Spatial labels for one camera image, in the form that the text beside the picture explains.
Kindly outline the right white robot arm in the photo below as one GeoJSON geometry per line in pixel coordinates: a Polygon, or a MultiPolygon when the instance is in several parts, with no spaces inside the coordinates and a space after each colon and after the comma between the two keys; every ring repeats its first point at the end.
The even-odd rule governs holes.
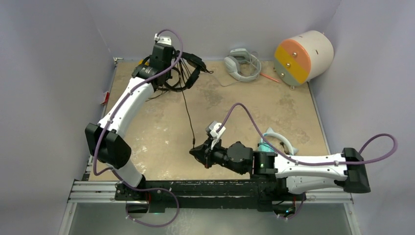
{"type": "Polygon", "coordinates": [[[225,148],[220,141],[213,145],[212,140],[206,140],[189,153],[205,168],[220,165],[241,175],[282,179],[275,185],[280,199],[323,188],[342,188],[348,193],[371,191],[364,159],[354,148],[325,156],[282,156],[253,150],[239,141],[225,148]]]}

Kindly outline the teal cat-ear headphones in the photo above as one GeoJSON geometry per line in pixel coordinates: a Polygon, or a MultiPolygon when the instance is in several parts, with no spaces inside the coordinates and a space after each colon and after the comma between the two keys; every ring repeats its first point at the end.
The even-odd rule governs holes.
{"type": "MultiPolygon", "coordinates": [[[[271,127],[269,127],[264,133],[264,137],[270,137],[273,140],[279,142],[279,146],[282,148],[286,155],[296,155],[298,153],[298,149],[293,147],[291,142],[284,137],[283,135],[275,132],[271,127]]],[[[275,152],[269,144],[265,142],[264,139],[260,139],[259,143],[257,144],[257,150],[262,152],[275,152]]]]}

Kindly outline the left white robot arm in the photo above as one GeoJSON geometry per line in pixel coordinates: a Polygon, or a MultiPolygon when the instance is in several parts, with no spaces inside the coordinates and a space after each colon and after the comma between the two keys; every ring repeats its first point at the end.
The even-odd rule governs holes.
{"type": "Polygon", "coordinates": [[[89,123],[85,128],[94,175],[101,174],[97,171],[97,162],[106,164],[108,170],[128,185],[127,194],[133,200],[142,199],[146,187],[140,183],[144,176],[132,163],[132,150],[124,137],[146,99],[169,77],[175,53],[171,43],[155,43],[152,54],[133,70],[125,91],[112,109],[97,124],[89,123]]]}

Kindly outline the black headset with microphone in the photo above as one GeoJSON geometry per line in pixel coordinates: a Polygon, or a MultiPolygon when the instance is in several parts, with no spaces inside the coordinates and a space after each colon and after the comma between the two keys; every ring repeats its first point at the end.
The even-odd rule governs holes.
{"type": "Polygon", "coordinates": [[[178,81],[174,85],[164,82],[166,90],[182,92],[190,89],[200,76],[200,73],[212,73],[207,69],[202,59],[194,54],[183,52],[178,62],[178,66],[172,69],[178,73],[178,81]]]}

